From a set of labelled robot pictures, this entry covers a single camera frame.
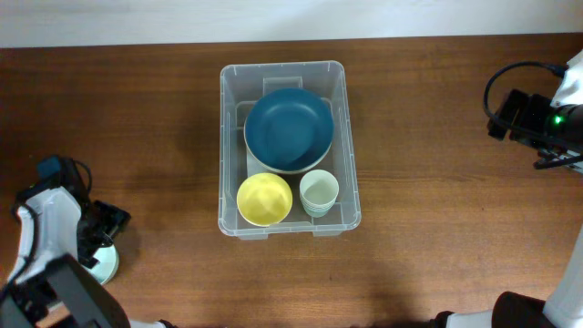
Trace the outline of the light teal plastic bowl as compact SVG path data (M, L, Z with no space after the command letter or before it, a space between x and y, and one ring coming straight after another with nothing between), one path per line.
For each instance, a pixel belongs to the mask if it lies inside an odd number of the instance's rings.
M92 268L85 268L86 271L101 285L105 285L111 281L119 265L118 251L114 245L105 248L99 248L94 258L97 263Z

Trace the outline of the yellow plastic bowl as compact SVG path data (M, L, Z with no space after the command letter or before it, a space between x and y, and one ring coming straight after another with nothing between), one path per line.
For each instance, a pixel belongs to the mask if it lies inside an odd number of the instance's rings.
M282 222L293 205L292 190L280 176L258 173L246 178L237 192L237 208L248 223L269 227Z

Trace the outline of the beige plastic bowl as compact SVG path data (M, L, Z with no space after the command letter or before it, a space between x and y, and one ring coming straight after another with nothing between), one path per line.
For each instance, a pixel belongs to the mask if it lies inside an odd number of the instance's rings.
M298 174L315 168L332 149L334 132L315 127L245 127L245 145L267 170Z

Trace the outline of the dark blue bowl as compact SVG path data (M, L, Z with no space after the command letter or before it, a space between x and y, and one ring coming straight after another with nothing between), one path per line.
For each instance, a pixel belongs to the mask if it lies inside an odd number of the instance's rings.
M259 99L244 124L251 155L279 172L307 170L321 161L332 146L333 115L315 93L282 88Z

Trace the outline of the green plastic cup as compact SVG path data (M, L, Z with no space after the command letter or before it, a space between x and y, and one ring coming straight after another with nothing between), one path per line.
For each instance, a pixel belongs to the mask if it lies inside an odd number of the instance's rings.
M327 207L327 208L314 208L308 205L303 205L303 209L305 210L305 212L313 217L313 218L321 218L323 216L325 216L332 207Z

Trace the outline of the cream plastic cup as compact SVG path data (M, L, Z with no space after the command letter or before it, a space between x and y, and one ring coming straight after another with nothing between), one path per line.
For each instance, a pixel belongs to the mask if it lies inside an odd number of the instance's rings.
M315 169L306 173L300 181L301 199L311 206L326 207L334 204L340 191L337 178L326 170Z

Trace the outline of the grey plastic cup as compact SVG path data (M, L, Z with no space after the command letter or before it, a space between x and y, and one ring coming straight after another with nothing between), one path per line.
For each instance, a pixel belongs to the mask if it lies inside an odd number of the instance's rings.
M302 202L303 208L307 212L314 212L314 213L325 213L325 212L328 212L332 208L332 206L335 204L335 201L333 200L333 201L328 202L328 203L323 204L323 205L317 205L317 204L314 204L314 203L309 202L304 197L301 197L301 202Z

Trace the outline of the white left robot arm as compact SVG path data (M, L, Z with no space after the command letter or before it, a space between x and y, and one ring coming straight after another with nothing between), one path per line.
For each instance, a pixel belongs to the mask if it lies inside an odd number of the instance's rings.
M130 320L117 300L77 260L81 207L63 187L15 204L21 234L15 267L1 291L1 326L36 327L60 305L55 327L170 327Z

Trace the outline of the clear plastic storage bin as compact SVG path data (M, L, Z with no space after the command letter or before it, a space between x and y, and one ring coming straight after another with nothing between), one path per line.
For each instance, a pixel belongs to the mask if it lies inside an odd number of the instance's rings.
M244 124L254 104L277 89L299 87L319 95L329 106L334 122L332 149L316 169L331 172L340 186L331 210L321 218L309 216L300 201L302 174L283 174L290 185L293 205L280 223L259 227L240 215L236 198L248 178ZM273 234L310 232L315 237L335 236L355 229L361 221L350 110L345 71L337 61L241 64L220 72L220 188L218 226L227 236L264 240Z

